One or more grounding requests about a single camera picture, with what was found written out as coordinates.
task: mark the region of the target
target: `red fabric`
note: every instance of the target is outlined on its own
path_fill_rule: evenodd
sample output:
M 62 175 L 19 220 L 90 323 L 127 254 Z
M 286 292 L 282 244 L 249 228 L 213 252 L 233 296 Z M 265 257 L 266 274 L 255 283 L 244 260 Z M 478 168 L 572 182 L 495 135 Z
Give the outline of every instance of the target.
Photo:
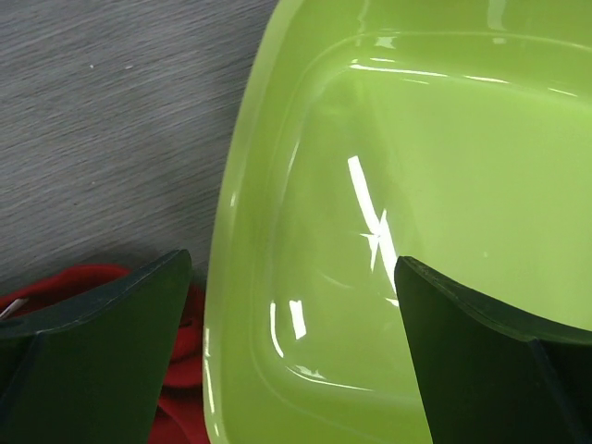
M 0 300 L 0 312 L 27 299 L 11 317 L 106 284 L 129 273 L 117 265 L 78 265 Z M 202 404 L 202 327 L 204 293 L 191 286 L 183 310 L 148 444 L 208 444 Z

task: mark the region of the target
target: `gray wooden surface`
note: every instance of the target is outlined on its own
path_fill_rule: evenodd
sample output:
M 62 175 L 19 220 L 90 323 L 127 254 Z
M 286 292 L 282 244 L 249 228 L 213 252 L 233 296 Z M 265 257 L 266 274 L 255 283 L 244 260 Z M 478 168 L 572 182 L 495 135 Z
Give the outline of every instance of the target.
M 0 294 L 185 247 L 207 268 L 274 0 L 0 2 Z

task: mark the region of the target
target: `green plastic tray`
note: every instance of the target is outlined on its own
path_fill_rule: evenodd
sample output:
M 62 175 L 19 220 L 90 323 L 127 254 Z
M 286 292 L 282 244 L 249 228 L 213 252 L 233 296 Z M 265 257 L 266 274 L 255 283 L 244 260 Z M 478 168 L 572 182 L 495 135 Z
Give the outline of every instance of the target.
M 280 1 L 216 218 L 214 444 L 431 442 L 400 255 L 592 328 L 591 17 L 583 0 Z

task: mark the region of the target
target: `green bowl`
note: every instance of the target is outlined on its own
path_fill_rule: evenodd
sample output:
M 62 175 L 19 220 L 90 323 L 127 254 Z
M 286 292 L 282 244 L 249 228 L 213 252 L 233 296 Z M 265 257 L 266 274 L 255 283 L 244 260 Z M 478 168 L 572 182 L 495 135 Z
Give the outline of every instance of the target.
M 213 444 L 431 442 L 400 255 L 592 328 L 590 17 L 583 0 L 279 2 L 216 217 Z

